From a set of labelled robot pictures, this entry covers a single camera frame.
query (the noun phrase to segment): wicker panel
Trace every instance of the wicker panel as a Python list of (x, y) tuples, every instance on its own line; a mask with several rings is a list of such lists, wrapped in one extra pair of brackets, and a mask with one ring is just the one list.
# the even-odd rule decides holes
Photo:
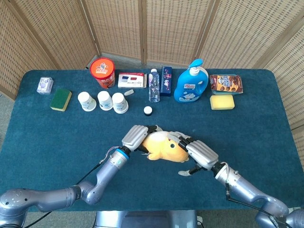
[(303, 0), (222, 0), (201, 53), (204, 67), (251, 68), (303, 7)]
[(103, 52), (140, 58), (137, 0), (85, 0)]
[(147, 0), (148, 60), (189, 64), (210, 0)]
[(17, 0), (16, 4), (62, 69), (85, 68), (97, 54), (76, 0)]
[(266, 68), (273, 71), (290, 125), (304, 120), (304, 26)]
[(22, 76), (32, 69), (51, 69), (33, 40), (0, 1), (0, 87), (14, 99)]
[(293, 137), (298, 149), (302, 168), (304, 170), (304, 131), (293, 134)]

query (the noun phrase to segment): blue detergent bottle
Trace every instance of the blue detergent bottle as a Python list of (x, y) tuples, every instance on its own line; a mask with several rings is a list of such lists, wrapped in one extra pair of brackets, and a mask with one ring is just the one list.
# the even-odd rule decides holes
[(180, 103), (194, 102), (200, 98), (208, 85), (208, 73), (200, 67), (202, 59), (194, 60), (188, 70), (184, 71), (177, 81), (174, 99)]

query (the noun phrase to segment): plush fish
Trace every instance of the plush fish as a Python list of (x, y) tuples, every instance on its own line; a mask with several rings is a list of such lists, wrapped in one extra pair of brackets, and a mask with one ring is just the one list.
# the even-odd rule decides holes
[(168, 139), (169, 132), (153, 132), (143, 141), (144, 146), (149, 152), (148, 159), (165, 159), (172, 162), (188, 161), (188, 153), (185, 152), (176, 142)]

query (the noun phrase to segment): blue box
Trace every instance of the blue box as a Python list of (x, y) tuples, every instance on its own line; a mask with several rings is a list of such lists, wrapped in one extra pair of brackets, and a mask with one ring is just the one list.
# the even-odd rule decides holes
[(161, 71), (161, 96), (171, 96), (172, 67), (163, 66)]

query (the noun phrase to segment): blue felt surface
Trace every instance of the blue felt surface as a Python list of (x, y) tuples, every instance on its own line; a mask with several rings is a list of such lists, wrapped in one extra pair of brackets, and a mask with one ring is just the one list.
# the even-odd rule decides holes
[[(172, 72), (172, 92), (182, 69)], [(239, 170), (248, 181), (288, 206), (303, 205), (304, 175), (277, 88), (268, 70), (210, 69), (209, 74), (239, 74), (244, 93), (234, 96), (235, 108), (212, 111), (208, 86), (201, 99), (191, 104), (175, 102), (173, 96), (149, 103), (148, 89), (135, 89), (127, 97), (129, 110), (116, 114), (98, 106), (84, 112), (77, 100), (88, 91), (97, 100), (102, 89), (88, 70), (33, 70), (25, 74), (0, 153), (0, 193), (10, 188), (53, 190), (76, 183), (106, 151), (120, 145), (134, 124), (157, 124), (200, 139)], [(50, 95), (36, 88), (40, 77), (50, 76)], [(72, 91), (65, 112), (49, 105), (57, 88)], [(127, 89), (110, 88), (108, 92)], [(153, 114), (143, 114), (150, 105)], [(225, 200), (224, 186), (212, 172), (190, 177), (177, 174), (194, 161), (150, 161), (134, 152), (95, 206), (78, 201), (66, 210), (165, 210), (225, 209), (240, 206)], [(95, 183), (95, 174), (88, 177)]]

